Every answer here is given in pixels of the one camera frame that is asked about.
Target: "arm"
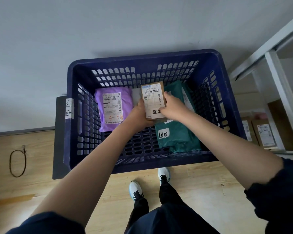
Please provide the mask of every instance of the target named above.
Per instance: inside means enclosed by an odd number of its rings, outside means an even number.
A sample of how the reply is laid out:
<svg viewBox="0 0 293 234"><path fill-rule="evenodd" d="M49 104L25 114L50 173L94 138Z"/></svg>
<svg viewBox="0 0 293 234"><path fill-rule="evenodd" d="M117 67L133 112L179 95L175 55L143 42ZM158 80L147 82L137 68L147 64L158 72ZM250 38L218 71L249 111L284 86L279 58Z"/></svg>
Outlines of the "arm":
<svg viewBox="0 0 293 234"><path fill-rule="evenodd" d="M140 100L129 116L60 181L32 216L54 211L86 227L125 144L135 133L153 124L146 120Z"/></svg>
<svg viewBox="0 0 293 234"><path fill-rule="evenodd" d="M283 168L277 155L215 126L166 92L165 98L162 114L188 127L245 189L253 183L266 184Z"/></svg>

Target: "green package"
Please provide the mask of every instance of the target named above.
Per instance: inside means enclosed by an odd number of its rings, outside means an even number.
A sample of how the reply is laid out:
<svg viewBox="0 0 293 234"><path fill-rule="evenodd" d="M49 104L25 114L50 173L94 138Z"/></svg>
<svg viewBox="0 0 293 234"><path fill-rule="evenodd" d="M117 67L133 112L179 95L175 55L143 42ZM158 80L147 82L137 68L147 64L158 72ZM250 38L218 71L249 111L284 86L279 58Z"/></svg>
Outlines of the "green package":
<svg viewBox="0 0 293 234"><path fill-rule="evenodd" d="M195 112L186 84L177 80L165 86L164 89L179 98L190 110ZM180 122L166 120L166 122L157 123L155 129L160 148L169 146L169 150L174 153L201 149L199 139Z"/></svg>

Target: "blue plastic basket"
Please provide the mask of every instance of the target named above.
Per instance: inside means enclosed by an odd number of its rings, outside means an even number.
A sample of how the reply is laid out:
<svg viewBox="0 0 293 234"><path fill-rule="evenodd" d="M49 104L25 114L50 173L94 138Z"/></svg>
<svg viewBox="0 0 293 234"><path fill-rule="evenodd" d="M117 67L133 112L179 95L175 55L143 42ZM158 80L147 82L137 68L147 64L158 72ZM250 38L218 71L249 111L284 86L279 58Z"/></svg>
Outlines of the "blue plastic basket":
<svg viewBox="0 0 293 234"><path fill-rule="evenodd" d="M193 90L198 114L246 138L223 59L215 50L77 60L67 72L67 98L74 100L74 119L65 120L64 163L73 169L110 134L99 132L93 98L97 88L139 88L158 81L167 85L178 79ZM169 148L159 148L155 128L145 128L128 141L113 173L217 160L202 148L205 151L170 153Z"/></svg>

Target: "hand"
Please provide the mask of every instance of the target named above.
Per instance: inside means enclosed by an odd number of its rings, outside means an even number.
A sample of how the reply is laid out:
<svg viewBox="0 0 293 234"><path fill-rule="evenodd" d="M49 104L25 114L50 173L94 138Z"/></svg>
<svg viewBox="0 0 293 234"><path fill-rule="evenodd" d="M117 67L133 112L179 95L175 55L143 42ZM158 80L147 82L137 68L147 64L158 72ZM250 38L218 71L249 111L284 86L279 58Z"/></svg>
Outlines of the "hand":
<svg viewBox="0 0 293 234"><path fill-rule="evenodd" d="M154 122L146 118L143 100L140 99L138 105L133 108L128 117L124 120L134 133L143 130L147 126L153 126Z"/></svg>
<svg viewBox="0 0 293 234"><path fill-rule="evenodd" d="M167 91L165 91L164 97L166 99L166 107L160 108L160 112L168 119L180 121L187 113L191 113L179 98L169 95Z"/></svg>

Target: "black wire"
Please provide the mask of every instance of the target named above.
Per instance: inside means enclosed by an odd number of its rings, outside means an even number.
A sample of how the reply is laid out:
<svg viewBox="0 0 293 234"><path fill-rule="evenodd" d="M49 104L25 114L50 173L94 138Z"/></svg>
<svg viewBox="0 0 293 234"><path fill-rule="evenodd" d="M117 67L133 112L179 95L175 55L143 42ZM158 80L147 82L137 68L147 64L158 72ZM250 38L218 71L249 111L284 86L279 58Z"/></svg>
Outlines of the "black wire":
<svg viewBox="0 0 293 234"><path fill-rule="evenodd" d="M12 169L11 169L12 154L13 154L14 152L16 152L16 151L19 151L19 152L21 152L22 154L24 154L24 160L25 160L24 170L23 170L22 174L20 174L19 176L14 175L14 174L12 173ZM22 151L22 150L14 150L14 151L10 154L10 164L9 164L9 168L10 168L10 173L11 173L11 175L12 175L13 177L21 177L21 176L24 174L25 169L26 169L26 150L25 150L25 145L23 145L23 151Z"/></svg>

